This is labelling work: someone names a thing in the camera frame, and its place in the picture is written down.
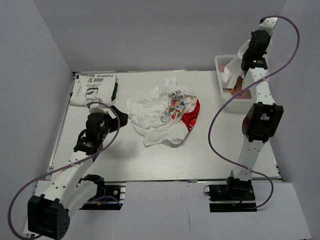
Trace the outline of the white t-shirt red print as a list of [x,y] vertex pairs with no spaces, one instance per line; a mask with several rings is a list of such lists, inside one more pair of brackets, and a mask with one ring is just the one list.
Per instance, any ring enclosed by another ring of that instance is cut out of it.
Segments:
[[156,144],[180,145],[195,127],[198,117],[185,118],[169,127],[152,128],[149,124],[151,91],[144,95],[125,100],[129,118],[135,131],[144,137],[143,144],[149,147]]

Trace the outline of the white t-shirt colourful cartoon print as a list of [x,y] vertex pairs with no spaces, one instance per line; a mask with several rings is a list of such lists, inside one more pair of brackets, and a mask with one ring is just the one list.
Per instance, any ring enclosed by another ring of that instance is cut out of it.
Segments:
[[185,118],[197,118],[200,102],[194,90],[178,86],[176,78],[166,78],[150,92],[148,123],[151,128],[168,128]]

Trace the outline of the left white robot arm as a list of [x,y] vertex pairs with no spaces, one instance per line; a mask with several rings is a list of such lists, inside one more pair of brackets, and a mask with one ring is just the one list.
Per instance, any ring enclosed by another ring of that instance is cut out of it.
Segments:
[[75,213],[90,200],[105,196],[104,178],[86,174],[99,153],[105,149],[108,134],[117,133],[128,123],[128,114],[115,106],[109,108],[113,118],[101,107],[87,116],[85,129],[78,135],[68,165],[39,196],[27,203],[27,227],[32,233],[61,240],[67,233]]

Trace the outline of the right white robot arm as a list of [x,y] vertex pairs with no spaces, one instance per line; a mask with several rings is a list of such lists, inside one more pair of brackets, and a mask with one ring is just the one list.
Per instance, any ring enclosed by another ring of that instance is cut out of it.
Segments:
[[226,181],[226,195],[236,200],[250,192],[252,170],[261,149],[273,137],[280,123],[284,108],[277,105],[268,82],[268,65],[265,59],[271,41],[270,30],[255,30],[241,61],[244,84],[250,87],[252,106],[242,122],[243,146],[237,165]]

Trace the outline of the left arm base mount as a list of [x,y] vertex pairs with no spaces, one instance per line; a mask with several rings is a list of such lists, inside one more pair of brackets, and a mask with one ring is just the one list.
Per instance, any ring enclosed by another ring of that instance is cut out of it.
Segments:
[[119,211],[122,208],[126,193],[125,183],[105,182],[99,189],[99,194],[88,201],[100,198],[98,201],[86,203],[81,210]]

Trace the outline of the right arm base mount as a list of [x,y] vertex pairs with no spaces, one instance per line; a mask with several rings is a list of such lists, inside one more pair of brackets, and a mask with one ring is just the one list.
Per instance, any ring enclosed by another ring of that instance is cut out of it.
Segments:
[[209,196],[211,213],[257,211],[256,197],[252,186],[245,191],[229,189],[226,184],[210,184],[203,188],[203,193]]

